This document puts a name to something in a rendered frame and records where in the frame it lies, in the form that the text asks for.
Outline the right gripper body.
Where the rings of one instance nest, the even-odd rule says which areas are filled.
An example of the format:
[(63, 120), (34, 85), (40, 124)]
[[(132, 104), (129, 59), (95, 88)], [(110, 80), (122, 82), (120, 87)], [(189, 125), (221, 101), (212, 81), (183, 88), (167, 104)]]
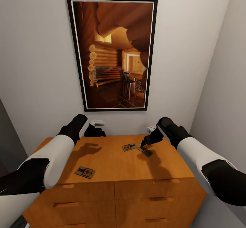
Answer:
[(151, 145), (151, 144), (154, 144), (154, 143), (157, 143), (157, 142), (160, 142), (162, 141), (163, 139), (162, 138), (159, 138), (157, 137), (154, 132), (152, 132), (150, 135), (148, 136), (145, 136), (145, 141), (146, 141), (146, 144), (148, 145)]

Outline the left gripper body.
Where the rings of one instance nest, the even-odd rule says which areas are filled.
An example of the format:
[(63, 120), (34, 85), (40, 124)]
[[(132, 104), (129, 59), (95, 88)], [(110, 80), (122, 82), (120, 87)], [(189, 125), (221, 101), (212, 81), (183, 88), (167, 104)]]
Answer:
[(102, 132), (102, 129), (101, 128), (95, 128), (93, 125), (92, 125), (92, 130), (90, 133), (84, 133), (83, 136), (85, 137), (101, 137), (101, 132)]

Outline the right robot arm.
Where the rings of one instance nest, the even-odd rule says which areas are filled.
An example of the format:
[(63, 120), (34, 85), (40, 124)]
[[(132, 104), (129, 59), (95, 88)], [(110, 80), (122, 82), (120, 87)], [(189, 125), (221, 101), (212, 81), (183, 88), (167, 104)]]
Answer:
[(212, 197), (218, 197), (246, 226), (246, 174), (231, 162), (213, 152), (183, 126), (177, 126), (162, 117), (155, 126), (148, 127), (150, 135), (141, 147), (163, 141), (165, 137), (181, 155), (202, 188)]

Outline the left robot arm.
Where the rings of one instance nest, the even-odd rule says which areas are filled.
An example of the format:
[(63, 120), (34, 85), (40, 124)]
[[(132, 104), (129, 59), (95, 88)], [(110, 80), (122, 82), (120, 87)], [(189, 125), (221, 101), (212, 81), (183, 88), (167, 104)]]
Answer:
[(96, 128), (104, 125), (102, 120), (89, 123), (86, 116), (75, 116), (56, 137), (31, 154), (16, 171), (1, 177), (0, 228), (10, 228), (44, 190), (56, 185), (82, 136), (106, 137), (101, 128)]

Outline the mousetrap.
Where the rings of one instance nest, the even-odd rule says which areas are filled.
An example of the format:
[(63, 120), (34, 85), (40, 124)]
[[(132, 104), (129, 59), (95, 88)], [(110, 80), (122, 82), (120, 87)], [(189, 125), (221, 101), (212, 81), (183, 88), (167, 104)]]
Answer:
[(84, 166), (79, 166), (79, 168), (75, 172), (75, 174), (83, 176), (88, 179), (91, 179), (94, 173), (95, 173), (95, 170), (84, 167)]
[(130, 151), (132, 149), (136, 149), (137, 147), (138, 146), (135, 143), (122, 146), (122, 148), (123, 148), (124, 151)]
[(145, 148), (144, 146), (141, 147), (141, 145), (138, 146), (137, 149), (140, 150), (142, 153), (144, 153), (144, 154), (145, 154), (146, 156), (148, 156), (148, 157), (150, 157), (150, 156), (153, 154), (151, 151), (149, 151), (149, 150), (148, 150), (147, 148)]

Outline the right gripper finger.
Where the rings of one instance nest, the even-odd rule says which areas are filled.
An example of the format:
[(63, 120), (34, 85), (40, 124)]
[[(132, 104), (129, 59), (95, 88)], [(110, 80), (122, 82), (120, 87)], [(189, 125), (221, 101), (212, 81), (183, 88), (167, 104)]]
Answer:
[(144, 140), (142, 140), (141, 147), (143, 147), (144, 145), (146, 145), (145, 138), (144, 138)]

